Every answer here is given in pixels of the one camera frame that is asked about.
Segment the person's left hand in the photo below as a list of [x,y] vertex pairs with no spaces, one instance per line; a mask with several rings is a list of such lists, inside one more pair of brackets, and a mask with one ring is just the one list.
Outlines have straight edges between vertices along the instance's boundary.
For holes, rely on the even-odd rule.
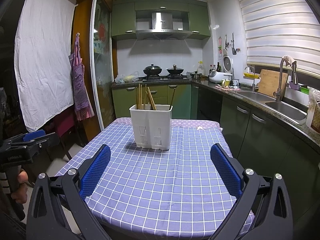
[[25,170],[21,169],[19,175],[17,176],[17,181],[19,183],[19,187],[16,191],[11,194],[13,200],[15,200],[19,204],[25,204],[27,202],[27,190],[28,187],[26,182],[28,181],[28,175]]

